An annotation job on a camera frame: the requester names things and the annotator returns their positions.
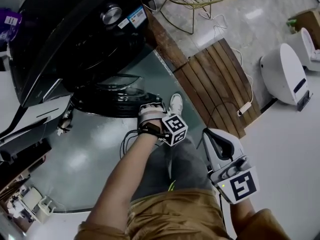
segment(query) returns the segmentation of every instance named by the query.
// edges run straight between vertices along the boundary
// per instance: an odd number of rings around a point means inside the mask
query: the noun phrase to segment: wooden slat
[[[173,64],[175,68],[171,68],[171,70],[174,71],[179,69],[188,62],[188,59],[152,13],[149,12],[149,10],[146,10],[146,14],[158,44],[156,50],[163,59],[168,60]]]
[[[197,58],[197,60],[199,61],[199,63],[203,68],[203,73],[205,74],[203,77],[207,78],[208,81],[210,81],[210,83],[213,85],[214,89],[216,90],[216,92],[215,93],[213,92],[212,95],[210,95],[210,97],[212,99],[215,99],[214,103],[216,106],[220,106],[223,108],[222,111],[221,112],[219,111],[219,112],[229,132],[231,134],[234,134],[233,130],[236,130],[237,135],[240,138],[242,138],[243,136],[246,135],[244,130],[244,125],[242,125],[240,118],[237,115],[238,109],[235,106],[236,101],[224,77],[221,75],[221,72],[217,68],[217,65],[212,60],[211,56],[209,55],[206,49],[197,53],[195,57]]]
[[[249,95],[247,94],[245,86],[242,83],[233,63],[231,62],[231,60],[230,60],[229,56],[227,55],[227,53],[225,52],[224,48],[221,46],[221,44],[219,42],[216,42],[213,45],[213,47],[215,48],[215,50],[219,54],[220,58],[223,60],[223,63],[225,64],[226,68],[228,69],[230,75],[232,76],[232,79],[233,79],[236,87],[238,88],[244,103],[250,102],[251,97],[249,97]],[[247,112],[250,114],[251,120],[253,122],[253,120],[255,120],[257,118],[257,114],[255,112],[255,109],[251,106],[247,110]]]
[[[189,64],[192,67],[194,73],[197,75],[198,79],[201,81],[204,89],[209,94],[209,96],[214,104],[214,107],[218,111],[218,113],[220,114],[228,132],[233,134],[234,136],[239,137],[239,134],[236,130],[236,127],[235,127],[234,123],[232,122],[230,115],[229,115],[224,103],[222,102],[219,94],[217,93],[216,88],[213,86],[210,79],[208,78],[208,76],[207,76],[206,72],[204,71],[203,66],[200,63],[200,61],[198,60],[198,58],[191,57],[189,59]]]
[[[199,95],[197,94],[197,92],[195,91],[195,89],[193,88],[183,71],[181,69],[175,71],[174,76],[184,89],[185,93],[188,95],[189,99],[195,106],[204,123],[208,124],[210,128],[217,128],[216,124],[212,120],[210,120],[209,112],[207,111],[205,105],[201,101]]]
[[[251,85],[250,85],[249,80],[248,80],[243,68],[241,67],[235,53],[232,51],[232,49],[230,48],[230,46],[228,45],[228,43],[225,39],[220,40],[219,43],[223,47],[225,53],[229,56],[236,72],[238,73],[238,75],[239,75],[239,77],[245,87],[247,94],[249,95],[250,98],[252,98]],[[261,110],[259,108],[258,102],[257,102],[256,97],[254,95],[253,95],[252,106],[255,111],[255,114],[257,115],[257,117],[259,117],[261,115]]]
[[[223,60],[220,58],[219,54],[215,50],[213,46],[209,46],[207,48],[208,53],[210,54],[211,58],[214,60],[215,64],[217,65],[218,69],[220,70],[223,78],[225,79],[227,85],[229,86],[236,103],[238,104],[239,108],[241,108],[245,102],[232,78],[230,72],[228,71],[226,65],[224,64]],[[252,122],[252,119],[248,112],[243,114],[243,120],[245,121],[245,125],[249,125]]]
[[[204,88],[204,86],[202,85],[200,80],[198,79],[197,75],[195,74],[195,72],[193,71],[193,69],[191,68],[189,63],[184,65],[181,69],[182,69],[183,73],[185,74],[186,78],[188,78],[188,80],[192,84],[195,91],[198,93],[200,99],[202,100],[202,102],[205,105],[206,109],[208,110],[209,114],[210,115],[212,114],[211,117],[212,117],[215,125],[219,129],[227,132],[228,130],[227,130],[227,127],[226,127],[224,121],[222,120],[222,117],[220,116],[217,109],[215,109],[214,103],[212,102],[206,89]]]

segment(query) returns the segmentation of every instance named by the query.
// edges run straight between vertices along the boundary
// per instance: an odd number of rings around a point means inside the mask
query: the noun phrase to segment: white sneaker
[[[184,108],[184,104],[183,104],[181,95],[179,93],[175,93],[174,95],[172,95],[170,100],[171,114],[178,114],[179,116],[181,116],[183,108]]]

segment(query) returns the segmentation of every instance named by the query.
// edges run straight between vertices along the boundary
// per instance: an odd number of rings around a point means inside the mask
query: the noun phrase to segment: white robot
[[[237,204],[260,190],[256,167],[250,165],[237,137],[206,128],[203,142],[211,165],[208,177],[228,203]]]

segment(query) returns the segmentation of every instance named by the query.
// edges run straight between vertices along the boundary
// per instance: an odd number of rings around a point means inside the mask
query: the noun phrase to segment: white cable
[[[154,10],[154,9],[151,9],[149,6],[145,5],[144,3],[143,3],[143,5],[144,5],[145,7],[147,7],[150,11],[152,11],[152,12],[157,12],[157,11],[158,11],[157,4],[156,4],[155,0],[152,0],[152,1],[153,1],[153,3],[154,3],[155,10]]]
[[[226,20],[226,17],[223,15],[223,14],[218,14],[214,17],[212,17],[212,15],[210,15],[210,13],[206,12],[205,10],[202,10],[200,11],[200,16],[207,19],[207,20],[214,20],[215,18],[219,17],[219,16],[222,16],[223,17],[223,22],[224,22],[224,25],[225,26],[221,26],[221,25],[214,25],[213,26],[213,29],[214,29],[214,36],[213,36],[213,39],[215,39],[216,37],[216,29],[215,27],[217,27],[218,29],[227,29],[228,28],[228,22]],[[243,55],[241,53],[241,51],[239,51],[238,49],[235,49],[235,48],[232,48],[231,49],[237,53],[240,54],[240,64],[241,64],[241,67],[243,67],[243,63],[244,63],[244,58],[243,58]],[[250,104],[252,104],[253,100],[254,100],[254,89],[253,89],[253,85],[254,85],[254,79],[249,75],[247,74],[245,71],[243,71],[245,73],[245,75],[251,79],[251,84],[250,84],[250,87],[251,87],[251,101],[250,101]]]
[[[241,67],[243,66],[243,63],[244,63],[244,60],[243,60],[243,56],[242,56],[242,53],[241,53],[241,51],[239,51],[239,50],[237,50],[237,49],[235,49],[235,48],[232,48],[231,47],[231,49],[233,50],[233,51],[235,51],[235,52],[237,52],[237,53],[239,53],[240,54],[240,59],[241,59]],[[250,76],[250,75],[248,75],[244,70],[243,70],[243,72],[245,73],[245,75],[248,77],[248,78],[250,78],[251,79],[251,101],[250,101],[250,103],[252,103],[252,101],[254,100],[254,89],[253,89],[253,85],[254,85],[254,79]]]

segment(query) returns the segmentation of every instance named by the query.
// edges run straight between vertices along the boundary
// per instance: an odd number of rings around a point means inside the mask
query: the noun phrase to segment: marble floor
[[[155,3],[159,8],[164,1],[155,0]],[[259,59],[285,42],[290,35],[286,25],[289,17],[317,6],[317,0],[224,0],[212,5],[212,16],[217,16],[213,20],[201,17],[202,9],[195,11],[192,35],[170,25],[161,13],[154,15],[187,57],[221,38],[225,38],[232,48],[238,49],[243,55],[243,69],[253,77],[253,91],[260,108],[263,108],[272,97],[263,82]],[[179,27],[192,30],[192,10],[169,1],[162,11]]]

